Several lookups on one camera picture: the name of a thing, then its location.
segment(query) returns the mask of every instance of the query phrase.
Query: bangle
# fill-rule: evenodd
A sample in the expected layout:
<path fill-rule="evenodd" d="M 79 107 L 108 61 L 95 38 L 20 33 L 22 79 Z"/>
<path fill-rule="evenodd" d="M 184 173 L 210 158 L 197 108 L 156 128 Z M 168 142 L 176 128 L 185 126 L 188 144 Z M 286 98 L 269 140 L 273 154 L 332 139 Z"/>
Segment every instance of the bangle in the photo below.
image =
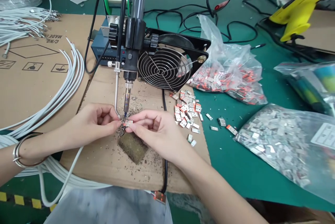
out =
<path fill-rule="evenodd" d="M 26 136 L 24 139 L 22 139 L 20 142 L 18 142 L 18 144 L 15 146 L 15 148 L 13 150 L 13 162 L 15 162 L 19 167 L 24 168 L 24 169 L 30 168 L 30 167 L 35 167 L 35 166 L 38 166 L 38 165 L 42 164 L 47 159 L 47 157 L 45 157 L 40 162 L 37 162 L 33 165 L 25 165 L 20 161 L 20 159 L 22 157 L 19 154 L 20 147 L 25 140 L 27 140 L 28 138 L 34 137 L 34 136 L 42 135 L 42 134 L 43 133 L 33 133 L 33 134 L 30 134 L 30 135 Z"/>

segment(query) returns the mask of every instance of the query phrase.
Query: hand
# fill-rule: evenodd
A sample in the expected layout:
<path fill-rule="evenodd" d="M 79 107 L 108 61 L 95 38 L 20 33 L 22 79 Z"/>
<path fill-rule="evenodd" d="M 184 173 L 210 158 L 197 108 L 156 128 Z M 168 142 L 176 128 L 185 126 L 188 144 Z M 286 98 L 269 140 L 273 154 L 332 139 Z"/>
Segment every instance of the hand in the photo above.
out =
<path fill-rule="evenodd" d="M 166 111 L 143 110 L 129 117 L 134 123 L 126 128 L 135 132 L 147 145 L 164 159 L 179 166 L 188 152 L 194 152 L 183 137 L 173 116 Z"/>
<path fill-rule="evenodd" d="M 59 140 L 64 140 L 62 149 L 68 150 L 112 135 L 120 125 L 113 105 L 90 103 L 56 131 Z"/>

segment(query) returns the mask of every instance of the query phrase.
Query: fan grille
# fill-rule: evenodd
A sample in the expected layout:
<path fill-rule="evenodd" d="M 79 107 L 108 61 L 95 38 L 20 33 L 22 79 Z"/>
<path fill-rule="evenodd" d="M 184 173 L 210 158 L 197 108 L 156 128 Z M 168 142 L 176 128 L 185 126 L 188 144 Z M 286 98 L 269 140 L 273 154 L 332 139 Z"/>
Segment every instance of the fan grille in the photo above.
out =
<path fill-rule="evenodd" d="M 191 77 L 192 62 L 173 48 L 157 48 L 152 56 L 144 52 L 139 58 L 141 78 L 157 87 L 175 90 Z"/>

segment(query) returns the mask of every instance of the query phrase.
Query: table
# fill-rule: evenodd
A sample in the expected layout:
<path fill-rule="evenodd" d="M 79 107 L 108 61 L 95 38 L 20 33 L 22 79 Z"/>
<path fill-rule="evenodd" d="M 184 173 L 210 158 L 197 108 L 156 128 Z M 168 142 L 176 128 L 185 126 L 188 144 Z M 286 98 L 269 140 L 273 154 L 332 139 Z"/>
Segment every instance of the table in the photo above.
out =
<path fill-rule="evenodd" d="M 145 9 L 169 9 L 189 3 L 204 5 L 206 0 L 146 0 Z M 224 0 L 210 0 L 211 5 Z M 232 20 L 239 20 L 255 25 L 261 18 L 254 10 L 244 6 L 242 0 L 232 0 L 225 9 L 219 13 L 218 27 L 226 32 L 226 25 Z M 43 6 L 49 7 L 48 0 L 43 0 Z M 274 12 L 274 7 L 266 0 L 255 1 L 256 5 L 266 12 Z M 69 0 L 52 0 L 53 9 L 61 13 L 92 14 L 95 0 L 89 0 L 84 6 L 75 5 Z M 195 12 L 198 9 L 187 7 L 182 9 L 183 15 Z M 104 14 L 103 2 L 100 0 L 98 14 Z M 114 9 L 113 14 L 119 14 L 119 9 Z M 145 16 L 148 27 L 156 28 L 155 14 Z M 179 16 L 166 14 L 159 17 L 160 29 L 177 32 L 179 29 Z M 187 21 L 188 27 L 198 26 L 199 22 L 194 17 Z M 241 25 L 232 25 L 231 32 L 234 40 L 252 38 L 253 32 Z M 199 34 L 187 32 L 193 36 Z M 275 45 L 271 38 L 259 30 L 259 36 L 251 42 L 252 46 L 266 43 L 263 48 L 253 50 L 256 59 L 262 63 L 264 93 L 269 102 L 289 109 L 309 110 L 293 89 L 288 86 L 281 74 L 274 71 L 273 67 L 284 61 L 292 61 L 290 53 Z M 238 129 L 262 106 L 243 104 L 226 94 L 208 94 L 195 91 L 195 96 L 200 100 L 204 113 L 209 113 L 213 118 L 222 116 L 227 123 Z M 204 133 L 209 149 L 213 167 L 228 181 L 230 185 L 243 197 L 256 198 L 295 206 L 335 211 L 335 205 L 301 189 L 279 172 L 271 168 L 241 144 L 232 140 L 232 135 L 226 129 L 218 132 L 209 129 L 209 121 L 203 122 Z"/>

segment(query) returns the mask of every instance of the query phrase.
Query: bag of metal parts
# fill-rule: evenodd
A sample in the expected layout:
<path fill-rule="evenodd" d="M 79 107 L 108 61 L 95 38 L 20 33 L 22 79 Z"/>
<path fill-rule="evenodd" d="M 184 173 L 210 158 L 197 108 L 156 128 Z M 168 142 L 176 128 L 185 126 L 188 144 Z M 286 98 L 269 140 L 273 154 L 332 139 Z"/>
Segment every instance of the bag of metal parts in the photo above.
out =
<path fill-rule="evenodd" d="M 234 139 L 301 188 L 335 203 L 335 118 L 271 103 Z"/>
<path fill-rule="evenodd" d="M 335 62 L 293 63 L 276 66 L 299 96 L 322 114 L 335 117 Z"/>
<path fill-rule="evenodd" d="M 250 52 L 250 45 L 224 44 L 217 26 L 204 15 L 198 15 L 201 37 L 211 40 L 207 61 L 187 82 L 205 92 L 228 92 L 247 104 L 267 104 L 260 84 L 262 65 Z"/>

